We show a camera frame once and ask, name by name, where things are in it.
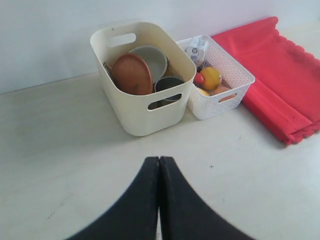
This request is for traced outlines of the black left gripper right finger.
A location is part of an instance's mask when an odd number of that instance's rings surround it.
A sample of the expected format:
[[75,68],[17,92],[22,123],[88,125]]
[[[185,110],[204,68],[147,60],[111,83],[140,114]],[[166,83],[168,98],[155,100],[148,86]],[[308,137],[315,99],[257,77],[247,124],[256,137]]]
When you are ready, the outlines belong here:
[[158,206],[164,240],[251,240],[208,206],[173,157],[159,159]]

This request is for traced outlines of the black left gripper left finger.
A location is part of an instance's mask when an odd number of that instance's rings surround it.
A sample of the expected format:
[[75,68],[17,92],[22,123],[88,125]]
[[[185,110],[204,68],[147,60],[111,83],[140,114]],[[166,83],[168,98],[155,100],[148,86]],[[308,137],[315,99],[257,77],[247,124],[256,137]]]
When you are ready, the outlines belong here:
[[147,157],[122,196],[70,240],[154,240],[158,223],[159,158]]

